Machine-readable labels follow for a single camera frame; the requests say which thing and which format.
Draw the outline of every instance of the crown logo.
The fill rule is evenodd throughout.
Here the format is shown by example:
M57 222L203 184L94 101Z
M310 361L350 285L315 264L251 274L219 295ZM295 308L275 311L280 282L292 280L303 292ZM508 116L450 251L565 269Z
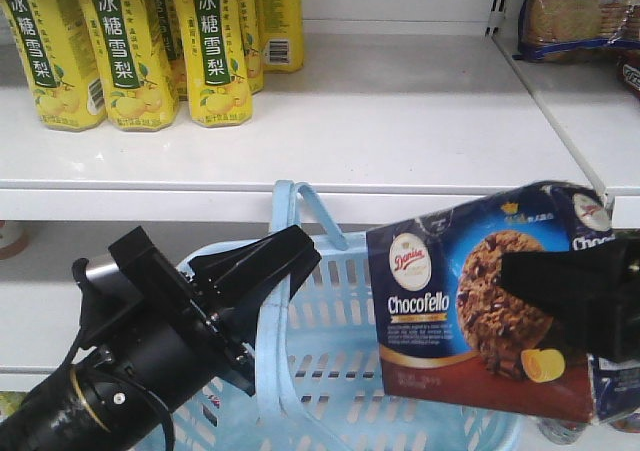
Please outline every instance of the crown logo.
M504 203L500 209L506 214L516 214L518 212L518 203Z

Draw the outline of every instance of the chocolate chip cookie image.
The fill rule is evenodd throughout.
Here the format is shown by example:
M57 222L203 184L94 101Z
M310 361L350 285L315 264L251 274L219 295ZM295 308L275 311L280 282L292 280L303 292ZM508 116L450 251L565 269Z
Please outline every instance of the chocolate chip cookie image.
M518 251L544 248L534 237L514 230L492 233L477 244L462 268L456 309L463 336L487 369L520 380L525 377L520 353L545 337L553 318L500 287L502 255Z

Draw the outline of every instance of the blue packaging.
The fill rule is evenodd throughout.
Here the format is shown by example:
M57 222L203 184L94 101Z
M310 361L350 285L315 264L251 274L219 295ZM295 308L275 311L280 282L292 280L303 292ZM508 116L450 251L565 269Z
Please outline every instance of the blue packaging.
M503 252L612 239L596 193L554 181L368 231L385 392L575 422L640 406L640 363L571 348L561 323L499 286Z

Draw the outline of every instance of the biscuit package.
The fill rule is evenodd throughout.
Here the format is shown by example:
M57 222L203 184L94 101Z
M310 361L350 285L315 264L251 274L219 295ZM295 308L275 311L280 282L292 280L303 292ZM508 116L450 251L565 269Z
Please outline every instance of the biscuit package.
M368 231L385 392L583 423L640 406L640 362L572 348L563 323L500 286L503 253L613 239L598 196L564 182Z
M640 0L526 0L520 52L530 61L640 49Z

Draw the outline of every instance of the silver screw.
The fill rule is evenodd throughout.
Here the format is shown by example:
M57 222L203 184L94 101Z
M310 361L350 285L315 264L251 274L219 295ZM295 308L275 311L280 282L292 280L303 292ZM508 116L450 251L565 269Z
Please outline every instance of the silver screw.
M636 259L629 264L629 272L631 274L640 274L640 259Z
M115 404L124 404L124 402L127 400L127 397L125 396L124 393L116 393L113 395L113 402Z

